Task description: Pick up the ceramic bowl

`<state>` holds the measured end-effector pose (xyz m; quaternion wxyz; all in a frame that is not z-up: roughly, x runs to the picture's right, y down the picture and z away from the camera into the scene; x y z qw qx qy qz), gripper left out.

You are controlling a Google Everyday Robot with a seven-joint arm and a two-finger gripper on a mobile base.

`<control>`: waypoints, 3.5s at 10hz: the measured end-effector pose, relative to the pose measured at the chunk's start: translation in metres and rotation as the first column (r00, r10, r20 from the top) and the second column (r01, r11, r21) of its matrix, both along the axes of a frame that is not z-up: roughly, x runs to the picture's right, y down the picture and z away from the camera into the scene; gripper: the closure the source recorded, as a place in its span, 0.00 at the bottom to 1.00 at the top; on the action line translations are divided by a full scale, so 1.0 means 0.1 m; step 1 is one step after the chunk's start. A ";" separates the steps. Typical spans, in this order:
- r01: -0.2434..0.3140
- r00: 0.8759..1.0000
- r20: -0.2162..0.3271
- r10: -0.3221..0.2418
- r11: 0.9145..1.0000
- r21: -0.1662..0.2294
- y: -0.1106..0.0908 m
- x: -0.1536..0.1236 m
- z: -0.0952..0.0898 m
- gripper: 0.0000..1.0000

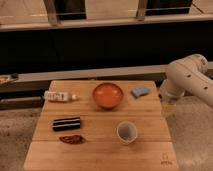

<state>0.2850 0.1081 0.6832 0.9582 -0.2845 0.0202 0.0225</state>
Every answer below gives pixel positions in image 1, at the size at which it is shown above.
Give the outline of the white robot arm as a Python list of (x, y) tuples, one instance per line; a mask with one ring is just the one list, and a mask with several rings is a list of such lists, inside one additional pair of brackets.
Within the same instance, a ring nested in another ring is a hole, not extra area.
[(177, 101), (188, 91), (213, 108), (213, 80), (205, 75), (207, 70), (208, 61), (200, 54), (169, 63), (159, 89), (161, 99)]

